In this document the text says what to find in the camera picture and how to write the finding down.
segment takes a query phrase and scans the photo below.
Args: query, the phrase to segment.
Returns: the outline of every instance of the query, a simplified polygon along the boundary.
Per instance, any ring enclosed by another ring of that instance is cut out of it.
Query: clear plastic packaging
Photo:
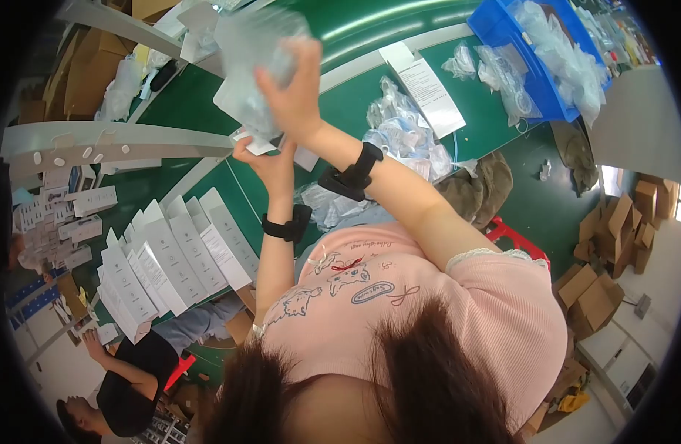
[[[106,88],[104,102],[97,120],[126,119],[131,109],[131,102],[140,91],[142,76],[142,63],[134,58],[121,60],[116,71],[116,78]]]
[[[602,84],[607,82],[606,68],[594,56],[573,44],[558,18],[534,1],[515,1],[508,7],[535,45],[535,54],[555,77],[558,94],[568,107],[576,107],[592,127],[602,104],[606,103]]]
[[[367,110],[370,129],[363,142],[370,142],[385,155],[411,168],[427,181],[436,182],[452,171],[452,159],[412,101],[386,76],[380,79],[383,96]]]
[[[376,205],[369,200],[356,202],[353,199],[338,195],[321,187],[317,182],[309,183],[298,189],[294,195],[294,201],[303,203],[312,209],[310,218],[323,232],[327,232],[338,225],[340,221],[358,215],[365,209]]]
[[[296,62],[282,41],[309,34],[309,25],[300,13],[274,6],[258,11],[242,9],[220,18],[215,41],[227,73],[225,82],[235,86],[228,90],[224,101],[234,110],[235,119],[255,136],[272,140],[281,134],[256,86],[255,67],[264,67],[281,87],[288,86],[296,72]]]
[[[441,69],[453,74],[453,78],[460,78],[461,80],[475,79],[476,66],[474,65],[473,57],[471,57],[471,50],[466,42],[461,42],[454,48],[454,56],[446,60]]]
[[[521,117],[542,117],[538,106],[527,91],[525,91],[525,62],[512,44],[491,48],[490,46],[476,46],[478,56],[494,74],[500,85],[503,107],[508,114],[508,126],[514,127]]]
[[[491,88],[491,93],[501,90],[501,84],[498,82],[496,73],[493,72],[490,66],[483,63],[483,60],[478,62],[478,80],[487,84]]]

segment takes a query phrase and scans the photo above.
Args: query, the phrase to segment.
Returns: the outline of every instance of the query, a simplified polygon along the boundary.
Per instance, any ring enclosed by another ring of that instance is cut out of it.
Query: green workbench
[[[306,16],[312,34],[323,43],[324,57],[329,59],[322,66],[323,73],[327,73],[395,41],[463,23],[478,3],[456,0],[277,0],[274,4]],[[441,69],[460,40],[465,40],[469,47],[480,44],[478,38],[469,36],[421,50],[421,55],[433,67],[467,122],[467,126],[457,132],[458,159],[481,158],[505,146],[502,152],[513,170],[514,186],[499,215],[548,254],[553,279],[556,279],[573,262],[572,248],[577,239],[578,223],[593,208],[599,193],[590,191],[577,198],[570,171],[560,162],[548,124],[531,128],[525,134],[508,127],[498,93],[491,94],[478,78],[452,79],[450,73]],[[383,75],[392,78],[387,66],[366,71],[322,94],[321,117],[361,138],[369,129],[365,117],[367,108],[381,96],[380,77]],[[219,77],[189,65],[150,103],[138,123],[230,134],[239,123],[212,103],[212,96],[221,83]],[[453,155],[457,149],[453,137],[445,137],[441,142]],[[548,182],[540,182],[537,174],[548,158],[553,165],[552,175]],[[151,199],[160,200],[198,161],[163,159],[161,168],[105,177],[102,186],[116,185],[119,198],[116,207],[101,213],[105,232],[112,226],[121,235],[138,209],[145,208]],[[311,173],[296,167],[296,186],[315,181],[325,166],[325,162],[319,161]],[[259,253],[263,233],[258,217],[266,211],[268,204],[262,182],[248,165],[228,158],[192,187],[184,198],[200,197],[211,187],[220,192],[249,244]],[[296,253],[321,234],[315,226],[309,226]],[[94,239],[90,245],[94,260],[76,269],[75,279],[93,294],[98,283],[94,277],[95,268],[101,262],[98,252],[105,248],[105,240]],[[110,320],[102,304],[98,305],[97,314],[103,322]],[[211,383],[221,382],[223,376],[216,367],[220,367],[226,351],[196,344],[191,351],[200,358],[191,375],[202,371],[211,377]]]

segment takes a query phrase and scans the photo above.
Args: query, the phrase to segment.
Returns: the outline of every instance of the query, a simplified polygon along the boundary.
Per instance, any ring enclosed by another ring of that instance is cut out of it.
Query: yellow cloth
[[[560,401],[558,406],[558,411],[563,411],[565,413],[571,413],[579,409],[579,407],[584,406],[587,401],[590,400],[590,395],[584,393],[584,391],[579,391],[577,395],[567,395]]]

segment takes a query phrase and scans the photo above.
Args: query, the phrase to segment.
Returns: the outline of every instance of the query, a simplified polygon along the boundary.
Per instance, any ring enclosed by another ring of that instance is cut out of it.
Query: red ribbon
[[[331,266],[330,266],[330,269],[331,269],[331,270],[335,270],[335,271],[345,271],[345,270],[347,270],[347,269],[353,268],[354,266],[356,266],[356,265],[357,265],[360,261],[362,261],[362,260],[363,260],[363,258],[362,258],[362,257],[359,257],[359,258],[355,259],[355,260],[353,261],[353,263],[351,263],[350,265],[347,265],[347,266],[336,266],[336,265],[331,265]]]

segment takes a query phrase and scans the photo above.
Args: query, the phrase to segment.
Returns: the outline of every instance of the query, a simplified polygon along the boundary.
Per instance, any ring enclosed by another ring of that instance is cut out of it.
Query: pink shirt
[[[371,381],[372,327],[388,317],[406,319],[423,300],[440,297],[464,352],[503,393],[509,428],[517,431],[530,418],[555,382],[567,345],[546,267],[514,257],[521,252],[480,249],[456,256],[443,273],[396,222],[340,229],[321,243],[326,259],[307,263],[299,285],[264,319],[266,345],[297,362],[291,381],[319,374]],[[323,257],[319,244],[309,260]],[[358,259],[348,270],[333,269]]]

